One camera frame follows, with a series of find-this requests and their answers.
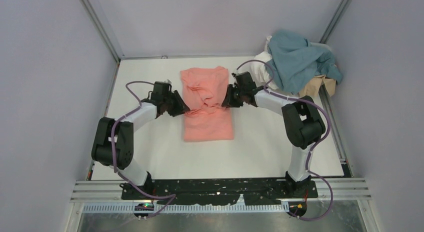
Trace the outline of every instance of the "beige cloth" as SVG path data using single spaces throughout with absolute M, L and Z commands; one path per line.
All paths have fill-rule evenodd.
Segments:
M 320 91 L 321 85 L 325 85 L 325 89 L 330 96 L 333 96 L 336 92 L 336 80 L 333 78 L 326 78 L 325 75 L 318 75 L 313 77 L 305 87 L 299 92 L 300 97 L 310 96 L 316 97 L 318 96 L 318 92 Z

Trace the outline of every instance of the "pink fabric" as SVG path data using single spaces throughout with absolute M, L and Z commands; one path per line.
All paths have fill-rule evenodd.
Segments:
M 229 108 L 221 107 L 228 85 L 228 69 L 190 68 L 181 71 L 182 98 L 191 109 L 184 115 L 184 141 L 233 140 Z

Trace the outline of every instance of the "white wall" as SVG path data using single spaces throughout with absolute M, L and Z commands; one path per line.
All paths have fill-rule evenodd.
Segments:
M 352 0 L 330 37 L 333 97 L 355 171 L 387 231 L 424 222 L 424 0 Z
M 282 28 L 318 42 L 340 1 L 98 0 L 126 58 L 254 55 Z
M 79 0 L 0 0 L 0 231 L 57 232 L 115 62 Z

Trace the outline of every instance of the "cable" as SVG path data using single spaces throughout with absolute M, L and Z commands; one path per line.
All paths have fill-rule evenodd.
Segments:
M 317 104 L 315 104 L 314 102 L 311 102 L 311 101 L 309 101 L 309 100 L 305 100 L 305 99 L 301 99 L 301 98 L 293 98 L 293 97 L 285 96 L 285 95 L 282 95 L 282 94 L 279 94 L 279 93 L 275 93 L 275 92 L 273 92 L 273 91 L 269 91 L 269 90 L 268 90 L 268 84 L 269 84 L 269 83 L 271 83 L 271 81 L 273 81 L 273 80 L 274 80 L 274 75 L 275 75 L 276 71 L 275 71 L 275 70 L 274 70 L 274 68 L 272 68 L 272 67 L 271 67 L 271 66 L 270 66 L 267 62 L 264 62 L 264 61 L 262 61 L 262 60 L 258 60 L 258 59 L 251 59 L 251 60 L 245 61 L 245 62 L 243 62 L 242 64 L 240 64 L 240 65 L 237 67 L 237 70 L 239 70 L 242 66 L 244 66 L 245 64 L 250 63 L 250 62 L 259 62 L 259 63 L 262 63 L 262 64 L 264 64 L 266 67 L 268 67 L 268 68 L 271 70 L 271 72 L 272 72 L 271 79 L 263 85 L 263 90 L 264 90 L 265 92 L 267 92 L 268 94 L 273 95 L 273 96 L 275 96 L 275 97 L 278 97 L 278 98 L 284 99 L 284 100 L 288 100 L 288 101 L 299 101 L 299 102 L 303 102 L 303 103 L 309 104 L 309 105 L 311 105 L 311 106 L 314 106 L 315 108 L 317 108 L 317 109 L 318 109 L 318 110 L 319 110 L 319 111 L 320 111 L 320 112 L 324 115 L 325 120 L 327 121 L 327 130 L 326 130 L 326 132 L 325 132 L 324 136 L 323 136 L 322 138 L 320 138 L 320 139 L 319 139 L 316 143 L 314 143 L 314 144 L 310 147 L 310 149 L 309 149 L 309 151 L 308 151 L 307 158 L 306 158 L 306 164 L 305 164 L 305 170 L 306 170 L 307 172 L 309 172 L 310 174 L 312 174 L 312 175 L 314 175 L 314 176 L 316 176 L 316 177 L 320 178 L 322 181 L 324 181 L 324 183 L 326 183 L 326 184 L 327 184 L 328 189 L 330 190 L 330 204 L 329 204 L 329 206 L 328 206 L 327 211 L 325 211 L 325 212 L 324 212 L 324 214 L 322 214 L 321 216 L 318 216 L 318 217 L 315 217 L 315 218 L 305 218 L 305 217 L 299 217 L 299 219 L 300 219 L 300 220 L 303 220 L 303 221 L 317 221 L 317 220 L 319 220 L 319 219 L 322 219 L 323 217 L 325 217 L 325 216 L 326 216 L 326 215 L 330 212 L 330 210 L 331 210 L 331 208 L 332 208 L 332 206 L 333 206 L 333 201 L 334 201 L 333 189 L 331 188 L 330 183 L 329 183 L 329 182 L 328 182 L 328 181 L 327 181 L 324 177 L 322 177 L 321 175 L 319 175 L 319 174 L 317 174 L 317 173 L 315 173 L 315 172 L 310 171 L 310 170 L 309 170 L 309 166 L 308 166 L 308 165 L 309 165 L 309 160 L 311 159 L 312 151 L 314 151 L 315 147 L 317 147 L 317 145 L 318 145 L 319 143 L 321 143 L 323 140 L 325 140 L 325 139 L 329 136 L 329 134 L 330 134 L 330 130 L 331 130 L 330 117 L 329 117 L 329 115 L 325 112 L 325 110 L 323 110 L 321 107 L 319 107 L 319 106 L 318 106 Z M 291 216 L 297 217 L 297 215 L 296 215 L 295 213 L 289 212 L 289 214 L 290 214 Z
M 130 112 L 126 113 L 125 115 L 121 116 L 120 118 L 118 118 L 115 123 L 113 123 L 112 126 L 112 131 L 110 133 L 110 137 L 111 139 L 111 146 L 112 146 L 112 160 L 113 160 L 113 172 L 115 172 L 116 174 L 118 174 L 123 180 L 127 181 L 128 184 L 132 185 L 132 187 L 134 187 L 134 189 L 136 189 L 138 192 L 140 192 L 142 195 L 150 198 L 150 199 L 155 199 L 155 200 L 165 200 L 165 199 L 169 199 L 168 202 L 162 207 L 160 208 L 158 211 L 149 214 L 149 216 L 146 217 L 146 219 L 152 218 L 157 216 L 162 210 L 164 210 L 177 196 L 176 194 L 170 194 L 167 196 L 154 196 L 151 194 L 148 194 L 146 192 L 144 192 L 143 190 L 141 190 L 137 185 L 135 185 L 131 180 L 129 180 L 128 178 L 126 178 L 124 175 L 122 175 L 119 171 L 118 171 L 118 167 L 117 167 L 117 151 L 116 151 L 116 145 L 115 145 L 115 140 L 113 139 L 115 137 L 115 129 L 118 125 L 119 122 L 121 122 L 124 118 L 132 115 L 133 113 L 137 112 L 138 110 L 140 110 L 142 108 L 142 102 L 140 100 L 140 98 L 128 87 L 131 84 L 135 84 L 135 83 L 143 83 L 143 84 L 148 84 L 148 85 L 154 85 L 153 83 L 150 82 L 146 82 L 146 81 L 132 81 L 129 82 L 125 85 L 126 89 L 131 93 L 131 95 L 133 95 L 135 97 L 135 99 L 137 100 L 137 102 L 139 103 L 139 106 L 133 110 L 131 110 Z

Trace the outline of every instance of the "teal fabric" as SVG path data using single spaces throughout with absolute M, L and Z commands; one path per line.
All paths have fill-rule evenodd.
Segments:
M 337 84 L 342 81 L 333 53 L 326 48 L 311 46 L 309 40 L 297 33 L 276 32 L 268 43 L 268 52 L 272 55 L 268 63 L 277 73 L 273 76 L 269 68 L 266 71 L 285 92 L 297 94 L 319 75 L 335 79 Z

